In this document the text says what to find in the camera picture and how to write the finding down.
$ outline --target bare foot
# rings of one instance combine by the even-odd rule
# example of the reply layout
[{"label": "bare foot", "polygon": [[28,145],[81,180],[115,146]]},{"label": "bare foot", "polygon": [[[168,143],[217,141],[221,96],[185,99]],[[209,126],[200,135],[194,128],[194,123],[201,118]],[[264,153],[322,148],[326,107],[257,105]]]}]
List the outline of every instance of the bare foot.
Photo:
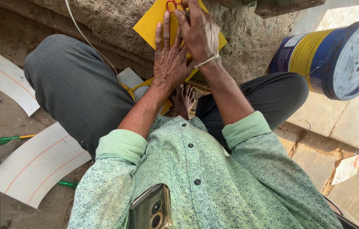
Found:
[{"label": "bare foot", "polygon": [[176,88],[175,95],[175,117],[181,115],[185,120],[189,120],[188,113],[195,103],[194,90],[190,84],[181,84]]}]

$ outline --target drawn line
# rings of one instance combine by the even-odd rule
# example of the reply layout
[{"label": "drawn line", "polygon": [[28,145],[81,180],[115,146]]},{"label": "drawn line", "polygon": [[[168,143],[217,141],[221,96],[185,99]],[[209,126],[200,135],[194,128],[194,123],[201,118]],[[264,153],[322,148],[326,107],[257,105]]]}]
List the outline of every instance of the drawn line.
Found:
[{"label": "drawn line", "polygon": [[56,143],[54,143],[52,146],[48,147],[46,150],[42,151],[42,153],[40,153],[39,155],[37,155],[32,161],[30,161],[30,163],[28,163],[14,178],[14,180],[10,183],[9,187],[6,189],[4,194],[7,194],[7,191],[9,190],[10,186],[13,184],[13,182],[17,179],[17,177],[24,171],[24,169],[27,168],[27,166],[29,166],[35,159],[37,159],[41,154],[43,154],[45,151],[47,151],[48,149],[50,149],[51,147],[55,146],[55,144],[59,143],[60,141],[64,140],[61,139],[59,141],[57,141]]},{"label": "drawn line", "polygon": [[31,94],[31,93],[30,93],[24,86],[22,86],[19,82],[17,82],[15,79],[11,78],[9,75],[7,75],[6,73],[2,72],[1,70],[0,70],[0,72],[3,73],[4,75],[6,75],[7,77],[9,77],[10,79],[14,80],[14,82],[16,82],[16,83],[17,83],[18,85],[20,85],[22,88],[24,88],[24,90],[26,90],[26,91],[35,99],[34,95]]},{"label": "drawn line", "polygon": [[[41,183],[41,185],[44,184],[44,182],[45,182],[46,180],[48,180],[48,178],[50,178],[50,176],[52,176],[56,171],[58,171],[58,170],[59,170],[60,168],[62,168],[64,165],[68,164],[70,161],[72,161],[73,159],[79,157],[81,154],[83,154],[83,153],[85,153],[85,152],[86,152],[86,150],[83,151],[82,153],[80,153],[79,155],[77,155],[76,157],[70,159],[70,160],[67,161],[65,164],[61,165],[58,169],[56,169],[53,173],[51,173],[51,175],[49,175],[49,176]],[[28,203],[27,203],[27,204],[30,204],[31,198],[32,198],[33,195],[36,193],[36,191],[41,187],[41,185],[38,186],[38,188],[37,188],[37,189],[34,191],[34,193],[31,195],[31,197],[30,197],[30,199],[28,200]]]}]

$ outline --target hand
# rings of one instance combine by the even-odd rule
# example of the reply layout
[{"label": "hand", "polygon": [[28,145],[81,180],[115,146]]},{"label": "hand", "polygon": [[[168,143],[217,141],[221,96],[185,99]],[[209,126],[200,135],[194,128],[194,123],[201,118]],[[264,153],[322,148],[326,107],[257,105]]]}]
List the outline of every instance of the hand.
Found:
[{"label": "hand", "polygon": [[173,46],[170,45],[170,13],[164,13],[164,47],[161,43],[162,24],[159,22],[156,29],[156,56],[154,58],[154,80],[151,87],[160,87],[168,96],[174,88],[179,86],[191,73],[194,62],[188,66],[185,48],[181,49],[182,34],[178,27]]},{"label": "hand", "polygon": [[185,46],[197,64],[206,61],[218,52],[219,27],[198,3],[198,0],[188,1],[191,24],[185,13],[179,9],[174,11]]}]

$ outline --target white wire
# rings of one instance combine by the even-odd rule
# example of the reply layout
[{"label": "white wire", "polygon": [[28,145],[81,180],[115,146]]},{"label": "white wire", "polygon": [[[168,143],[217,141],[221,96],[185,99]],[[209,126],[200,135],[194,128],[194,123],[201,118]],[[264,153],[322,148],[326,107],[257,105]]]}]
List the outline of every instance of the white wire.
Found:
[{"label": "white wire", "polygon": [[100,55],[102,55],[106,60],[107,62],[109,62],[109,64],[111,65],[111,67],[113,68],[114,72],[116,73],[117,75],[117,71],[116,69],[114,68],[114,66],[111,64],[111,62],[101,53],[99,52],[89,41],[88,39],[86,39],[85,35],[81,32],[81,30],[79,29],[77,23],[75,22],[75,19],[74,19],[74,16],[72,16],[72,12],[71,12],[71,9],[69,8],[69,3],[68,3],[68,0],[65,0],[65,3],[66,3],[66,7],[68,8],[68,11],[69,11],[69,15],[71,15],[71,18],[72,18],[72,21],[74,21],[74,24],[75,26],[77,27],[77,29],[79,30],[79,32],[81,33],[82,37],[84,37],[84,39],[86,40],[86,42],[88,42],[92,48],[94,48],[96,50],[96,52],[98,52]]}]

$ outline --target blue paint bucket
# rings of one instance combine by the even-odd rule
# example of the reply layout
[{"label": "blue paint bucket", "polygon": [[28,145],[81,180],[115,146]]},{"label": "blue paint bucket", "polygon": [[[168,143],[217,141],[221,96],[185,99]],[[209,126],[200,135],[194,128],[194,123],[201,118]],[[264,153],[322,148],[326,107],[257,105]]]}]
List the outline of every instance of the blue paint bucket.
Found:
[{"label": "blue paint bucket", "polygon": [[334,100],[359,95],[359,22],[348,27],[287,37],[270,63],[270,72],[295,72],[310,91]]}]

